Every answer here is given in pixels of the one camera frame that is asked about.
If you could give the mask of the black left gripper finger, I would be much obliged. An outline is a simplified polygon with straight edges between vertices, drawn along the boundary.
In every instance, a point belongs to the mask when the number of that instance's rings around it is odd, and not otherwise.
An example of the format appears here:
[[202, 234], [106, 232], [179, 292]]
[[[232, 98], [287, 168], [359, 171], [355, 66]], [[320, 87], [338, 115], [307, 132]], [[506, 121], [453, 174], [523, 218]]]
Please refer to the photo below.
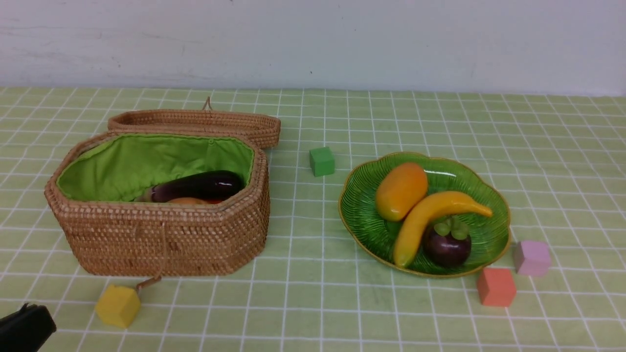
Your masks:
[[18, 311], [0, 319], [0, 350], [37, 352], [56, 330], [46, 306], [25, 303]]

